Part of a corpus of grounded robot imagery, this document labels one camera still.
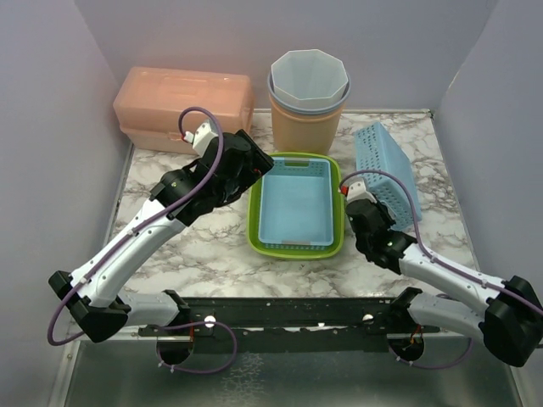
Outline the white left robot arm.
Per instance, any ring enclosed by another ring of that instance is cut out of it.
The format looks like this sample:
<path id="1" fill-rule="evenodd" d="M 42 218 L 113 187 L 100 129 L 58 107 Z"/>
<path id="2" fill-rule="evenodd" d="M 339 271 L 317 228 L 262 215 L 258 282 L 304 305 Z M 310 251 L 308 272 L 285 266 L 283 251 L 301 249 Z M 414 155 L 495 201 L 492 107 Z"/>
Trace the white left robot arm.
<path id="1" fill-rule="evenodd" d="M 199 158 L 162 175 L 125 228 L 91 260 L 48 280 L 73 319 L 95 343 L 125 326 L 160 326 L 175 335 L 188 322 L 187 306 L 171 290 L 128 294 L 121 290 L 161 246 L 200 216 L 237 201 L 274 165 L 245 131 L 193 136 Z"/>

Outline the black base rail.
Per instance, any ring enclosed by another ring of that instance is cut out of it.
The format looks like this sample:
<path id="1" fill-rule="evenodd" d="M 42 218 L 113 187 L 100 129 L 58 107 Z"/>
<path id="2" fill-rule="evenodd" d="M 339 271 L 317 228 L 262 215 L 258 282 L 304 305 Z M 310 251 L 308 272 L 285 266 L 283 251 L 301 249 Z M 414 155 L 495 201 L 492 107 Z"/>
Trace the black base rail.
<path id="1" fill-rule="evenodd" d="M 139 329 L 171 351 L 197 354 L 385 352 L 417 323 L 395 298 L 185 298 L 170 331 Z"/>

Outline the small blue perforated basket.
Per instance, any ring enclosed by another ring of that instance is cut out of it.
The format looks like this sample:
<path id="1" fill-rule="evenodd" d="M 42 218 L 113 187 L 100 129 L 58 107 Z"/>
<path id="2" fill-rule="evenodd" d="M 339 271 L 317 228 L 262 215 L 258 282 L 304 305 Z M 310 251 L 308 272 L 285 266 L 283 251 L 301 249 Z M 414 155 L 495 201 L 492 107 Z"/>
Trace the small blue perforated basket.
<path id="1" fill-rule="evenodd" d="M 330 161 L 278 156 L 262 178 L 258 238 L 266 246 L 324 249 L 333 243 Z"/>

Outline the large blue perforated basket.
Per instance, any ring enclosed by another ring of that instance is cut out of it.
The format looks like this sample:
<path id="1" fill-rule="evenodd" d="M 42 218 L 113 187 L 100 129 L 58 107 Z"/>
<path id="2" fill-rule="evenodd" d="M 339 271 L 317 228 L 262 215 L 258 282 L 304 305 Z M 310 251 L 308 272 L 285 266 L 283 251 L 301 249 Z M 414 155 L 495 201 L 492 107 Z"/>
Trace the large blue perforated basket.
<path id="1" fill-rule="evenodd" d="M 360 129 L 354 138 L 356 169 L 381 170 L 398 178 L 409 192 L 417 221 L 420 221 L 422 213 L 411 161 L 400 145 L 380 122 Z M 411 205 L 398 183 L 380 174 L 365 174 L 362 177 L 369 192 L 389 210 L 395 220 L 395 230 L 405 231 L 414 224 Z"/>

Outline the blue-grey round bin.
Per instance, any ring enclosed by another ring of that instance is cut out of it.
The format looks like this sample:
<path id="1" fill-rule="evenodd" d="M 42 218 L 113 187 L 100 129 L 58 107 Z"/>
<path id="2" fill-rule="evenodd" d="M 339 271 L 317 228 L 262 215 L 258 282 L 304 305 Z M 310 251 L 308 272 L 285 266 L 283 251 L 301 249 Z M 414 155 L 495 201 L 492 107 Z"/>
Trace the blue-grey round bin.
<path id="1" fill-rule="evenodd" d="M 315 115 L 331 113 L 334 110 L 341 107 L 346 102 L 346 100 L 348 99 L 350 95 L 350 76 L 347 75 L 347 78 L 348 78 L 348 82 L 342 94 L 342 98 L 338 102 L 334 104 L 329 104 L 328 106 L 321 109 L 305 109 L 305 108 L 295 107 L 292 104 L 283 102 L 274 92 L 273 78 L 272 78 L 271 72 L 268 72 L 266 84 L 267 84 L 267 89 L 269 93 L 269 98 L 273 102 L 275 102 L 278 106 L 280 106 L 282 109 L 286 109 L 287 111 L 293 114 L 315 116 Z"/>

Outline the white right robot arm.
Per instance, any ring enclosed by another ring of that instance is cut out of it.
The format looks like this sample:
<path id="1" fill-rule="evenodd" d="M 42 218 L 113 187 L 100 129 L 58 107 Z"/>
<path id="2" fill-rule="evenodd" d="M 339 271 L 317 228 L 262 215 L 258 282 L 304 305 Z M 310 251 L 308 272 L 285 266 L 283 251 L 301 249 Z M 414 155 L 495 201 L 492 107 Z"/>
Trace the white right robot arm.
<path id="1" fill-rule="evenodd" d="M 415 294 L 393 307 L 391 325 L 408 332 L 414 326 L 438 326 L 477 339 L 500 361 L 522 367 L 542 339 L 542 304 L 520 276 L 488 276 L 446 263 L 419 241 L 392 228 L 386 208 L 368 198 L 346 205 L 356 249 L 375 265 L 409 276 L 447 294 L 439 299 Z"/>

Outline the white faceted bin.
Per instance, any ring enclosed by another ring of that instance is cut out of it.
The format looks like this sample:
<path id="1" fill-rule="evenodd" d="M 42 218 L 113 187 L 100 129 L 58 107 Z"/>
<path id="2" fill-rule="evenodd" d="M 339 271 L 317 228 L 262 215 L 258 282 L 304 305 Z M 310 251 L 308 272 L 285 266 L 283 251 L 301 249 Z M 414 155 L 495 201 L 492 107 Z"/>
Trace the white faceted bin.
<path id="1" fill-rule="evenodd" d="M 325 109 L 344 95 L 349 77 L 343 62 L 319 49 L 286 52 L 271 65 L 272 89 L 297 109 Z"/>

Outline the orange plastic toolbox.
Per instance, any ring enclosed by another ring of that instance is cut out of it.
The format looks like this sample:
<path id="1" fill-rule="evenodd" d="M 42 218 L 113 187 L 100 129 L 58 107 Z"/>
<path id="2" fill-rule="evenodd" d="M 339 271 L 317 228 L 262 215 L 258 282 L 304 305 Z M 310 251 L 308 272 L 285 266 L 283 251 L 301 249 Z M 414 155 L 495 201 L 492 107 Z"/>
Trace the orange plastic toolbox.
<path id="1" fill-rule="evenodd" d="M 182 140 L 178 120 L 189 107 L 207 109 L 224 132 L 250 131 L 255 98 L 246 75 L 149 67 L 132 68 L 113 107 L 134 146 L 193 154 Z"/>

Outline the orange round bin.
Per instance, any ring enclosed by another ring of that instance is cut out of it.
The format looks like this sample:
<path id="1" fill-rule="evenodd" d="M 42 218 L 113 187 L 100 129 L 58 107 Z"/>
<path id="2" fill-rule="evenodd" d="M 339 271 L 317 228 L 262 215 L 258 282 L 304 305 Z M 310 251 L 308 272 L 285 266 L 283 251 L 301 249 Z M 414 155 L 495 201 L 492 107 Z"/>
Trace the orange round bin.
<path id="1" fill-rule="evenodd" d="M 270 101 L 272 135 L 277 151 L 328 154 L 344 104 L 329 113 L 305 115 L 291 112 L 272 97 Z"/>

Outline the green plastic tray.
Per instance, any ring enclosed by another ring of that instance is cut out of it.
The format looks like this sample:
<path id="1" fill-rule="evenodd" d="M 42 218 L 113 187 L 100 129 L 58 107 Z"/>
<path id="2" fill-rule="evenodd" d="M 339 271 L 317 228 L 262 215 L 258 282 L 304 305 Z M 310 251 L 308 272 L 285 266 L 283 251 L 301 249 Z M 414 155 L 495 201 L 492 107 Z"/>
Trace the green plastic tray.
<path id="1" fill-rule="evenodd" d="M 266 246 L 258 238 L 259 217 L 260 217 L 260 191 L 262 180 L 257 181 L 249 191 L 248 212 L 247 212 L 247 239 L 249 245 L 259 254 L 264 254 L 278 259 L 289 260 L 314 260 L 327 259 L 336 255 L 344 243 L 344 201 L 339 193 L 339 182 L 341 180 L 341 170 L 339 164 L 332 158 L 313 154 L 313 153 L 292 153 L 281 152 L 274 153 L 272 158 L 278 156 L 301 157 L 301 158 L 321 158 L 330 161 L 332 172 L 332 191 L 333 191 L 333 243 L 324 249 L 310 249 L 307 247 L 285 247 Z"/>

